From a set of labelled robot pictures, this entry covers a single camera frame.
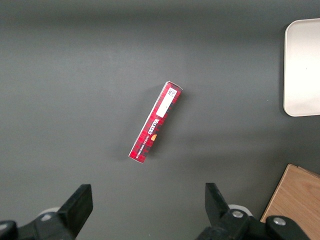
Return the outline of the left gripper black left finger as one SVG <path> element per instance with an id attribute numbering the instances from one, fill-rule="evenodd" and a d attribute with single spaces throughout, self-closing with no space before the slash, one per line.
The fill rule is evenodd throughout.
<path id="1" fill-rule="evenodd" d="M 57 210 L 47 210 L 23 226 L 18 226 L 14 220 L 2 220 L 0 238 L 2 240 L 75 240 L 92 211 L 92 186 L 82 184 Z"/>

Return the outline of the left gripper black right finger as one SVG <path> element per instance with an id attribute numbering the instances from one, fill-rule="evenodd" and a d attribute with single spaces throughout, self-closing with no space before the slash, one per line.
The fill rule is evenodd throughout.
<path id="1" fill-rule="evenodd" d="M 205 211 L 210 222 L 198 240 L 308 240 L 292 219 L 271 215 L 260 222 L 240 208 L 230 208 L 215 183 L 205 184 Z"/>

